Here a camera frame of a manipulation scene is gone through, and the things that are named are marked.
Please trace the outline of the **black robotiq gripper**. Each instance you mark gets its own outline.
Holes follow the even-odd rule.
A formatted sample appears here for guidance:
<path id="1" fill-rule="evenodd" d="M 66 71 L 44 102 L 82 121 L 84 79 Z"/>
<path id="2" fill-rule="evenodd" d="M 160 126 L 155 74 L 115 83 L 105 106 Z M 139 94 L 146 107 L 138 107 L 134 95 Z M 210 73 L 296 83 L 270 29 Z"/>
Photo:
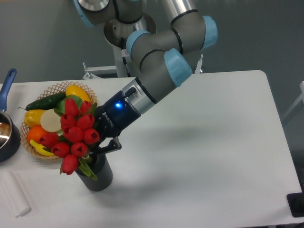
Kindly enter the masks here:
<path id="1" fill-rule="evenodd" d="M 126 100 L 123 91 L 117 92 L 95 110 L 96 131 L 102 138 L 93 147 L 94 154 L 107 154 L 120 150 L 118 136 L 121 131 L 137 120 L 141 114 Z"/>

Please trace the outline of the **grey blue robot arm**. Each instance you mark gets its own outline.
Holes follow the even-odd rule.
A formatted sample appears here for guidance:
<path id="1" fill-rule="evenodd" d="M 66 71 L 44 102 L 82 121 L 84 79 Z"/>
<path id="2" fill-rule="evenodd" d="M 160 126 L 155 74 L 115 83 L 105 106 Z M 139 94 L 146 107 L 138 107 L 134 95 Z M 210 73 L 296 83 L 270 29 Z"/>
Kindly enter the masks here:
<path id="1" fill-rule="evenodd" d="M 130 58 L 116 64 L 126 66 L 133 80 L 95 113 L 101 139 L 110 142 L 95 145 L 93 152 L 106 154 L 121 148 L 122 130 L 192 75 L 184 54 L 214 45 L 218 29 L 191 0 L 163 1 L 171 27 L 160 33 L 140 0 L 76 0 L 74 5 L 87 26 L 104 24 L 107 41 Z"/>

